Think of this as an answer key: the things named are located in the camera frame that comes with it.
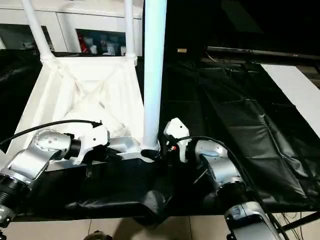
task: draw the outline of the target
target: black plastic sheet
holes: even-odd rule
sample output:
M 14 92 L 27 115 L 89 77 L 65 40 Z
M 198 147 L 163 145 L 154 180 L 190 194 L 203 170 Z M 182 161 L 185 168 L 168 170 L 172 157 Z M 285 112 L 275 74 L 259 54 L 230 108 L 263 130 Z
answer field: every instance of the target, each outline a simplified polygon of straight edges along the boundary
M 32 52 L 0 51 L 0 59 L 6 66 L 0 75 L 4 139 L 15 131 L 41 63 Z M 143 58 L 136 72 L 143 92 Z M 14 108 L 8 105 L 13 98 Z M 175 117 L 191 135 L 225 142 L 272 212 L 320 209 L 320 140 L 260 65 L 165 62 L 159 132 Z M 190 186 L 188 176 L 166 162 L 113 161 L 94 165 L 92 173 L 86 178 L 85 167 L 45 173 L 15 220 L 149 216 L 161 221 L 222 214 L 205 177 Z

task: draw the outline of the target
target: black fabric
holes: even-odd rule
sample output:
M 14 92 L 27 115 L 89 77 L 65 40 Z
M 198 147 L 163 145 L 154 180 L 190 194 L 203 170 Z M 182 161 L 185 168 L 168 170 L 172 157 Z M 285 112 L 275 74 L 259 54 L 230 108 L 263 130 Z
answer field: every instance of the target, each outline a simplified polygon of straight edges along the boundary
M 41 63 L 32 52 L 0 56 L 4 139 L 17 127 Z M 143 94 L 143 58 L 136 73 Z M 175 117 L 191 135 L 225 142 L 272 212 L 320 209 L 320 140 L 260 65 L 165 62 L 159 132 Z M 222 214 L 210 181 L 190 186 L 187 177 L 165 162 L 140 159 L 94 165 L 92 178 L 85 167 L 46 172 L 15 221 Z

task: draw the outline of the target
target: wire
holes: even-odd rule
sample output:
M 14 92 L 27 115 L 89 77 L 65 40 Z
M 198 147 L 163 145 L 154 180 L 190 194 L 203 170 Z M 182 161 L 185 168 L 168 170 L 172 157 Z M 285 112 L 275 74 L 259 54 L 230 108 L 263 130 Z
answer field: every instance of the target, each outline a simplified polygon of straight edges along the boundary
M 297 212 L 295 212 L 293 216 L 290 216 L 290 215 L 289 215 L 289 214 L 287 214 L 287 213 L 284 213 L 284 215 L 286 215 L 288 218 L 296 219 L 296 217 L 297 217 L 298 213 L 297 213 Z
M 280 223 L 280 219 L 279 219 L 279 217 L 278 217 L 278 214 L 277 214 L 277 213 L 275 214 L 275 217 L 276 217 L 276 219 L 278 220 L 278 222 Z
M 204 51 L 204 52 L 205 52 L 205 54 L 208 56 L 208 58 L 209 58 L 210 60 L 212 60 L 212 61 L 215 62 L 215 63 L 218 63 L 218 62 L 219 62 L 218 60 L 216 60 L 216 59 L 214 59 L 212 56 L 210 56 L 209 53 L 207 53 L 207 51 Z
M 304 240 L 304 235 L 302 233 L 302 225 L 300 225 L 300 234 L 301 234 L 301 239 Z
M 286 213 L 281 213 L 283 218 L 284 218 L 284 221 L 286 224 L 289 224 L 290 221 L 288 220 L 287 216 L 286 216 Z M 291 229 L 291 231 L 293 232 L 293 235 L 295 237 L 296 240 L 301 240 L 301 238 L 299 237 L 299 234 L 297 233 L 297 231 L 295 229 Z
M 46 124 L 42 124 L 42 125 L 39 125 L 39 126 L 35 126 L 35 127 L 32 127 L 32 128 L 29 128 L 27 130 L 24 130 L 24 131 L 21 131 L 21 132 L 18 132 L 16 133 L 15 135 L 11 136 L 11 137 L 8 137 L 6 139 L 4 139 L 3 141 L 0 142 L 0 145 L 8 142 L 8 141 L 11 141 L 15 138 L 18 138 L 24 134 L 28 134 L 32 131 L 35 131 L 35 130 L 38 130 L 38 129 L 43 129 L 43 128 L 46 128 L 46 127 L 49 127 L 49 126 L 53 126 L 53 125 L 59 125 L 59 124 L 67 124 L 67 123 L 85 123 L 85 124 L 91 124 L 94 128 L 101 125 L 102 123 L 99 123 L 99 122 L 95 122 L 95 121 L 88 121 L 88 120 L 62 120 L 62 121 L 53 121 L 53 122 L 49 122 L 49 123 L 46 123 Z
M 185 137 L 181 137 L 181 138 L 176 139 L 176 142 L 180 142 L 180 141 L 188 140 L 188 139 L 210 140 L 210 141 L 213 141 L 213 142 L 215 142 L 217 144 L 220 144 L 222 147 L 224 147 L 228 151 L 228 153 L 230 153 L 231 156 L 234 158 L 234 160 L 236 161 L 236 164 L 240 168 L 240 172 L 242 172 L 242 174 L 245 176 L 245 178 L 246 178 L 247 182 L 249 183 L 249 185 L 251 185 L 252 191 L 253 191 L 256 199 L 259 201 L 262 209 L 265 211 L 265 213 L 269 217 L 269 219 L 270 219 L 271 223 L 273 224 L 273 226 L 277 229 L 278 232 L 280 232 L 283 235 L 283 238 L 285 240 L 290 240 L 288 235 L 286 234 L 286 232 L 282 228 L 281 224 L 277 221 L 275 216 L 273 216 L 272 213 L 267 209 L 266 205 L 264 204 L 264 202 L 260 198 L 258 189 L 257 189 L 254 181 L 250 177 L 248 171 L 244 167 L 242 167 L 240 161 L 238 160 L 236 155 L 231 151 L 231 149 L 229 147 L 227 147 L 222 141 L 219 141 L 219 140 L 217 140 L 217 139 L 215 139 L 213 137 L 209 137 L 209 136 L 185 136 Z

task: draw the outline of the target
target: wrinkled black fabric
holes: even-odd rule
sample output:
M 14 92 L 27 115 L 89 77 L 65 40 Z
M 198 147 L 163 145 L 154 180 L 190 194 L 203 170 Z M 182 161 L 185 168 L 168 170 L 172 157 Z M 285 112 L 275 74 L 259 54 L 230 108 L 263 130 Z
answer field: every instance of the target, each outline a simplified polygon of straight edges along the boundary
M 0 51 L 0 59 L 4 139 L 17 127 L 41 63 L 28 51 Z M 143 58 L 136 73 L 143 94 Z M 320 140 L 260 65 L 165 62 L 159 132 L 175 117 L 191 135 L 225 142 L 272 212 L 319 210 Z M 222 214 L 208 176 L 190 185 L 187 171 L 166 162 L 112 161 L 94 165 L 92 176 L 85 167 L 46 172 L 15 220 Z

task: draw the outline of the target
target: black cable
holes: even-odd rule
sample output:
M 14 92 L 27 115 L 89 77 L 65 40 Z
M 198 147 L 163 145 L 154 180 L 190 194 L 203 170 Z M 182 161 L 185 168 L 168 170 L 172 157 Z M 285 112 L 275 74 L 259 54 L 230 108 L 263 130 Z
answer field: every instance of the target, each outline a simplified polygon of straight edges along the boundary
M 302 225 L 300 225 L 300 233 L 301 233 L 301 239 L 304 240 L 304 235 L 302 233 Z
M 21 132 L 18 132 L 16 133 L 15 135 L 11 136 L 11 137 L 8 137 L 6 139 L 4 139 L 3 141 L 0 142 L 0 145 L 8 142 L 8 141 L 11 141 L 12 139 L 15 139 L 17 137 L 20 137 L 24 134 L 27 134 L 27 133 L 30 133 L 32 131 L 35 131 L 35 130 L 38 130 L 38 129 L 43 129 L 43 128 L 46 128 L 46 127 L 49 127 L 49 126 L 53 126 L 53 125 L 58 125 L 58 124 L 67 124 L 67 123 L 85 123 L 85 124 L 91 124 L 94 128 L 97 127 L 97 126 L 100 126 L 102 125 L 101 122 L 95 122 L 95 121 L 88 121 L 88 120 L 62 120 L 62 121 L 53 121 L 53 122 L 49 122 L 49 123 L 46 123 L 46 124 L 42 124 L 42 125 L 39 125 L 39 126 L 35 126 L 35 127 L 32 127 L 32 128 L 29 128 L 27 130 L 24 130 L 24 131 L 21 131 Z
M 281 214 L 282 214 L 282 216 L 283 216 L 283 218 L 284 218 L 285 223 L 286 223 L 286 224 L 289 224 L 290 221 L 288 220 L 286 214 L 285 214 L 284 212 L 281 213 Z M 294 237 L 295 237 L 296 240 L 301 240 L 300 237 L 299 237 L 299 234 L 297 233 L 297 231 L 296 231 L 295 229 L 291 229 L 291 231 L 293 232 L 293 235 L 294 235 Z
M 275 216 L 273 216 L 272 213 L 267 209 L 266 205 L 264 204 L 264 202 L 260 198 L 258 189 L 257 189 L 256 185 L 254 184 L 254 181 L 250 177 L 248 171 L 242 166 L 242 164 L 240 163 L 240 161 L 238 160 L 236 155 L 231 151 L 231 149 L 229 147 L 227 147 L 222 141 L 219 141 L 219 140 L 217 140 L 217 139 L 215 139 L 213 137 L 209 137 L 209 136 L 185 136 L 185 137 L 181 137 L 181 138 L 175 139 L 175 141 L 176 141 L 176 143 L 178 143 L 180 141 L 188 140 L 188 139 L 210 140 L 210 141 L 213 141 L 213 142 L 215 142 L 217 144 L 220 144 L 222 147 L 224 147 L 228 151 L 228 153 L 230 153 L 231 156 L 236 161 L 236 164 L 240 168 L 240 172 L 242 172 L 242 174 L 244 175 L 245 180 L 247 181 L 247 184 L 249 183 L 249 185 L 251 185 L 251 189 L 252 189 L 252 191 L 253 191 L 253 193 L 255 195 L 255 198 L 258 200 L 258 202 L 261 205 L 262 209 L 265 211 L 265 213 L 269 217 L 269 219 L 270 219 L 271 223 L 273 224 L 273 226 L 277 229 L 278 232 L 280 232 L 283 235 L 283 238 L 285 240 L 290 240 L 288 235 L 286 234 L 286 232 L 283 230 L 281 224 L 277 221 Z

